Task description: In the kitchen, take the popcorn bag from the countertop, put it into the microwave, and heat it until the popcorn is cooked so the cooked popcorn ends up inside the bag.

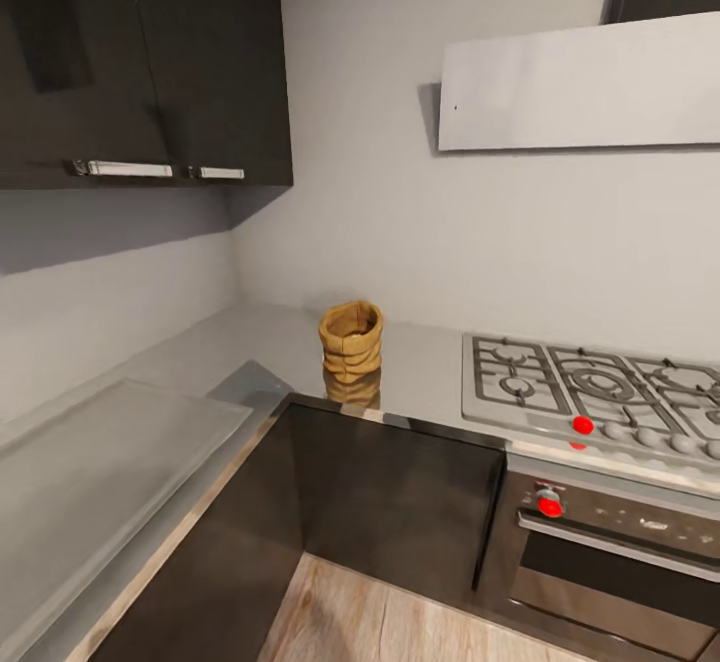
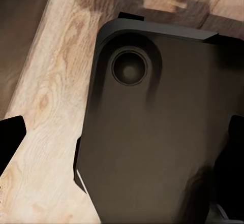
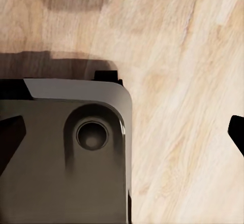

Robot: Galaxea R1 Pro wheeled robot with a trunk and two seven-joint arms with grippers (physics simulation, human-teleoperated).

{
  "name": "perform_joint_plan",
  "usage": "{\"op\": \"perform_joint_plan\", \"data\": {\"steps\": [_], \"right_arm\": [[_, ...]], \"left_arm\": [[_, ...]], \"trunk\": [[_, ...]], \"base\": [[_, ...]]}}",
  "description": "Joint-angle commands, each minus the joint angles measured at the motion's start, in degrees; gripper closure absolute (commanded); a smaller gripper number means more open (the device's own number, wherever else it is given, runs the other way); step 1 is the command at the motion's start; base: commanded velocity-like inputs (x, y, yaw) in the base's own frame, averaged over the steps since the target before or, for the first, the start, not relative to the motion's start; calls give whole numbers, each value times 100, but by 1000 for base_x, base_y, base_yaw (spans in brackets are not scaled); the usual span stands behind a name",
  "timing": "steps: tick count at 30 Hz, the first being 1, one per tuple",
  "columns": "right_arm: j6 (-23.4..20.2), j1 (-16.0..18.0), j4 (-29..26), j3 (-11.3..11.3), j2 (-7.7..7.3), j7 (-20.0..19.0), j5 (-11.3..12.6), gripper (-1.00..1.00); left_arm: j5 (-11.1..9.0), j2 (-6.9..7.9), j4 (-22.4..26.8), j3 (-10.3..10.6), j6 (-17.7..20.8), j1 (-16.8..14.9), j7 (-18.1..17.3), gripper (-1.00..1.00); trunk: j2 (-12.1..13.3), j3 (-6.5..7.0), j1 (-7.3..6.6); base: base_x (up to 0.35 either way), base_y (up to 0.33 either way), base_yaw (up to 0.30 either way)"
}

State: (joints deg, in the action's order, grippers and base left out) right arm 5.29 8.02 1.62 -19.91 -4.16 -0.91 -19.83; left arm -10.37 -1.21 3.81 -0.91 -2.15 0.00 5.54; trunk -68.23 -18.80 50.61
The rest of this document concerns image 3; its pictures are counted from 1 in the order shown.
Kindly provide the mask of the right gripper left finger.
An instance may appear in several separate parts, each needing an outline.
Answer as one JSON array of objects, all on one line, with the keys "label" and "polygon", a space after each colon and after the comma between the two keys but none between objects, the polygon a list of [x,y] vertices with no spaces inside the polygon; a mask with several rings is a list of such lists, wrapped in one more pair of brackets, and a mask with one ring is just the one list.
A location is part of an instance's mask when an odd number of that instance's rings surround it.
[{"label": "right gripper left finger", "polygon": [[0,176],[26,136],[21,115],[0,121]]}]

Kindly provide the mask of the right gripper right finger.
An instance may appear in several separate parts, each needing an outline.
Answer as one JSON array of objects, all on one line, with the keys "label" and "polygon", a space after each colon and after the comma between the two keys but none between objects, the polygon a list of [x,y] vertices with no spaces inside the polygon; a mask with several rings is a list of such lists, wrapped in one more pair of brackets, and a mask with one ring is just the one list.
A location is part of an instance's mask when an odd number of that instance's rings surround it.
[{"label": "right gripper right finger", "polygon": [[236,115],[231,117],[228,134],[244,155],[244,117]]}]

